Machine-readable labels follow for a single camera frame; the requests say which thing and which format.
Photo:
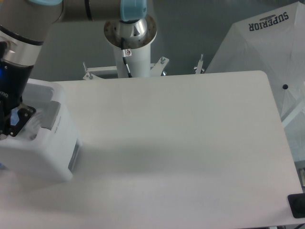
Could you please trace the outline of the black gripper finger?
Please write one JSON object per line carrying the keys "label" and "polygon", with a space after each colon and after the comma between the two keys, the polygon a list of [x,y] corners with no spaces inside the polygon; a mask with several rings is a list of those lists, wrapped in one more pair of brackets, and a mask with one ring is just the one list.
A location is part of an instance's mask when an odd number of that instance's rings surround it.
{"label": "black gripper finger", "polygon": [[0,117],[0,139],[4,140],[10,135],[10,118],[9,115]]}
{"label": "black gripper finger", "polygon": [[12,109],[10,116],[10,136],[15,137],[36,113],[36,109],[25,104],[20,104]]}

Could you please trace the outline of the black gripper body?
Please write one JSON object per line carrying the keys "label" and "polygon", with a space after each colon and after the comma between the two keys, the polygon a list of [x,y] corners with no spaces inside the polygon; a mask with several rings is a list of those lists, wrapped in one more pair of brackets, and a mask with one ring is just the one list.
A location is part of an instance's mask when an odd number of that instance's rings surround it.
{"label": "black gripper body", "polygon": [[0,42],[0,100],[3,102],[4,116],[22,102],[22,94],[33,69],[32,66],[19,66],[4,60],[8,49],[6,42]]}

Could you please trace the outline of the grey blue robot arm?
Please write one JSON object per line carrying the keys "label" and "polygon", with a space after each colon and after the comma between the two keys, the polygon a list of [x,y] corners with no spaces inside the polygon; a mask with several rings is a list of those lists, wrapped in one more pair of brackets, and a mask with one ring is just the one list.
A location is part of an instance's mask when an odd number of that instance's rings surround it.
{"label": "grey blue robot arm", "polygon": [[0,4],[0,138],[15,137],[36,113],[22,101],[50,27],[64,21],[137,21],[145,0],[3,0]]}

